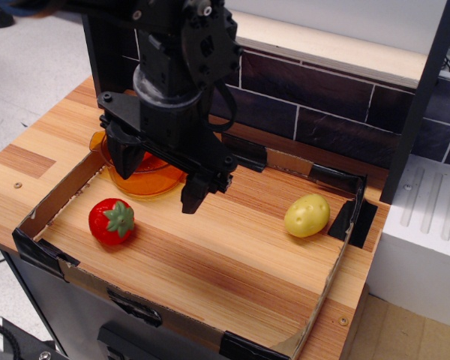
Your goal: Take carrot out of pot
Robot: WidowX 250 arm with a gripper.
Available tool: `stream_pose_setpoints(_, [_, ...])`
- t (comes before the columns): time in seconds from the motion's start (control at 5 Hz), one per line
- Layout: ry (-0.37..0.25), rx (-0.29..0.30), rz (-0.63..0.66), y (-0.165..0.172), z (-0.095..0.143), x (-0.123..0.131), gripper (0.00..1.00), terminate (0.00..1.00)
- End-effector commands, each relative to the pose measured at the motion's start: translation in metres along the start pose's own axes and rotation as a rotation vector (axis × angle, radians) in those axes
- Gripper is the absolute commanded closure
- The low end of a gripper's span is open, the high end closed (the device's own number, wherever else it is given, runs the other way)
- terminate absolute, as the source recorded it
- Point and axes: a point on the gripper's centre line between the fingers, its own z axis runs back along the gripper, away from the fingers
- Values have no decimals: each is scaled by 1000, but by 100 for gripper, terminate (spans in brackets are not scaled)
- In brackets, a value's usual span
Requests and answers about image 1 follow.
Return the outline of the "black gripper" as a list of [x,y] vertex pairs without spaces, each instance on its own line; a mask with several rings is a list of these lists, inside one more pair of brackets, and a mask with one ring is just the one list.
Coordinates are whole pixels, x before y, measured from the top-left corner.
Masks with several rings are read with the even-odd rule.
[[105,91],[97,96],[104,114],[109,155],[115,171],[129,179],[146,152],[187,173],[182,212],[195,214],[209,192],[226,192],[238,162],[203,124],[200,99],[177,106],[152,106],[137,96]]

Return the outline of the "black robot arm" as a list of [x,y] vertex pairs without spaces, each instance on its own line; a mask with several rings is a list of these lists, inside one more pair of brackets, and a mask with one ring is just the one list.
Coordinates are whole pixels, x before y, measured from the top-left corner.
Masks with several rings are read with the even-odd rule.
[[66,1],[66,10],[138,35],[133,94],[102,91],[101,125],[118,174],[129,178],[145,153],[185,172],[182,211],[225,192],[237,167],[218,139],[236,102],[224,78],[239,69],[237,25],[222,1]]

